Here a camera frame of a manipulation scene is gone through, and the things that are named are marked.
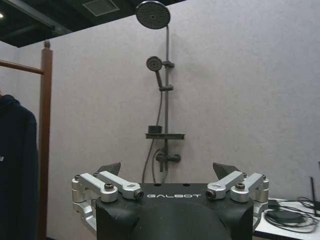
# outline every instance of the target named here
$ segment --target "hanging clothing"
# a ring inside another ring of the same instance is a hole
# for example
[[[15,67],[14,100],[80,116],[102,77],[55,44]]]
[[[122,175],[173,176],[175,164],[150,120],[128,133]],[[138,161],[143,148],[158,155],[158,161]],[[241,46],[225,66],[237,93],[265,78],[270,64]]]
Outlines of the hanging clothing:
[[[0,97],[0,240],[34,240],[38,208],[35,116]]]

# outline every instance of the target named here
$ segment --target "screw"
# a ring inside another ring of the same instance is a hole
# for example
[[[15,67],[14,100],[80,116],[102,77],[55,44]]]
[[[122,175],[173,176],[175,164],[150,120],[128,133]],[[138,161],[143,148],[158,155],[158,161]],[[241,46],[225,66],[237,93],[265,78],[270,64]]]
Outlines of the screw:
[[[205,192],[205,196],[208,200],[212,201],[216,198],[216,191],[208,190]]]
[[[133,194],[134,199],[140,200],[144,197],[145,193],[141,190],[135,191]]]
[[[245,189],[245,185],[242,182],[239,182],[235,185],[236,189],[243,190]]]
[[[104,185],[104,189],[105,190],[112,190],[112,189],[114,189],[114,185],[112,184],[112,183],[106,183],[105,185]]]

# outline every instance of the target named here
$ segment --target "white table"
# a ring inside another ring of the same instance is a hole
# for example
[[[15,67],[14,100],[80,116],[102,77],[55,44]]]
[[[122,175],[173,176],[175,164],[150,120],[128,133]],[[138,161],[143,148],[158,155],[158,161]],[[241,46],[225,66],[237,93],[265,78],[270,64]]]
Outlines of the white table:
[[[302,204],[297,201],[281,202],[280,204],[283,206],[293,207],[308,213],[313,213],[312,209],[302,206]],[[269,238],[269,239],[278,239],[278,237],[286,237],[289,239],[291,238],[291,239],[299,239],[299,240],[320,240],[320,222],[318,223],[318,227],[315,232],[296,233],[296,232],[287,231],[271,225],[265,220],[264,214],[262,214],[261,221],[258,227],[255,229],[255,232],[253,235],[256,237]]]

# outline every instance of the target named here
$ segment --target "wooden coat rack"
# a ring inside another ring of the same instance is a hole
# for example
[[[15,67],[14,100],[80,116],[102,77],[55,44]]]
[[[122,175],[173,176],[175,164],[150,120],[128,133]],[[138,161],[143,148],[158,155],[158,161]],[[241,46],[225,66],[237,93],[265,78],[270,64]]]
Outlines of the wooden coat rack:
[[[38,218],[37,239],[47,238],[47,204],[48,204],[48,170],[50,143],[50,112],[52,86],[53,51],[49,40],[44,41],[41,54],[41,69],[0,60],[0,66],[41,75],[40,113],[39,113],[39,186],[38,186]]]

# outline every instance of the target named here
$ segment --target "shower head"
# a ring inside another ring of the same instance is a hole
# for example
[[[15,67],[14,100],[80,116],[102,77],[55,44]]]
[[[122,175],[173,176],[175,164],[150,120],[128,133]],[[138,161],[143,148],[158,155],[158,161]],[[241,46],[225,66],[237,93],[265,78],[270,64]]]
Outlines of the shower head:
[[[162,69],[162,61],[157,56],[151,56],[146,61],[146,66],[153,72],[160,71]]]
[[[146,61],[146,66],[148,67],[148,69],[155,72],[156,80],[158,81],[158,86],[159,88],[162,88],[162,81],[159,73],[159,71],[162,69],[161,59],[158,58],[157,56],[151,56]]]
[[[168,8],[158,1],[143,1],[136,7],[136,18],[148,29],[162,29],[170,22]]]

